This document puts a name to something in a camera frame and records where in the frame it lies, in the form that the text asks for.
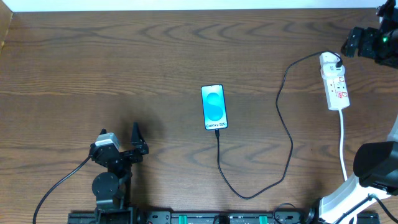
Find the white USB charger plug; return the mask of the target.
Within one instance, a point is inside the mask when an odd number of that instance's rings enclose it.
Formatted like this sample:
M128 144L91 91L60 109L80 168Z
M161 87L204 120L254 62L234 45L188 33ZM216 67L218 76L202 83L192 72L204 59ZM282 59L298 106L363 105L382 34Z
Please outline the white USB charger plug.
M345 67L338 54L324 52L319 59L320 74L324 80L332 80L345 75Z

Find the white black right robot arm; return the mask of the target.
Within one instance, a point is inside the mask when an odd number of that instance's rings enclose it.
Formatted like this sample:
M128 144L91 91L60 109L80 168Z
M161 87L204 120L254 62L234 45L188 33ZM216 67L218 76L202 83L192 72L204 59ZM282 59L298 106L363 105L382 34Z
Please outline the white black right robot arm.
M376 27L352 28L338 52L317 53L327 107L338 114L343 178L307 223L370 223L363 212L397 195L397 3L376 16Z

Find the white power strip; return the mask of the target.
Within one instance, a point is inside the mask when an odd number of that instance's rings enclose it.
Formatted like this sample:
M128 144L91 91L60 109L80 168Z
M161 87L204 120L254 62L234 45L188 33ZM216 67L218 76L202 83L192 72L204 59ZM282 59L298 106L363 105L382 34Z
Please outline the white power strip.
M323 83L329 110L338 111L350 105L348 89L344 77L324 80Z

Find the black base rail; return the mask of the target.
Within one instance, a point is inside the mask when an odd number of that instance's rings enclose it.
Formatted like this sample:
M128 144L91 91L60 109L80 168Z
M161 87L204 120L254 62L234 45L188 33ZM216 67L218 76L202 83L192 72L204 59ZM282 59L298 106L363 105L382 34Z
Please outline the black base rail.
M71 213L68 215L68 224L95 224L95 223L138 223L138 224L275 224L303 223L299 212L272 213L171 213L145 212L136 215L132 212L99 214Z

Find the blue Galaxy smartphone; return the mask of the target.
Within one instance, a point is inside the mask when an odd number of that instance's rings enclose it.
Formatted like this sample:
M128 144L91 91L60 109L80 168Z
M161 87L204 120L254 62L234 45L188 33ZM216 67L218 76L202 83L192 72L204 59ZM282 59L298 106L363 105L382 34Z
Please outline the blue Galaxy smartphone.
M205 129L216 130L228 127L228 116L222 84L201 87L201 99Z

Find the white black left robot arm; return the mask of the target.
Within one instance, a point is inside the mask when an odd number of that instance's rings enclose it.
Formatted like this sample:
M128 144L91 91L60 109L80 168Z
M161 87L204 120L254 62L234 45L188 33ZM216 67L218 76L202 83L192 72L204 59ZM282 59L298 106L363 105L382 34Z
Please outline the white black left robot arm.
M134 208L130 206L131 167L143 161L149 147L134 123L129 151L119 150L120 142L114 133L102 129L90 146L89 158L107 168L92 183L96 197L95 223L135 223Z

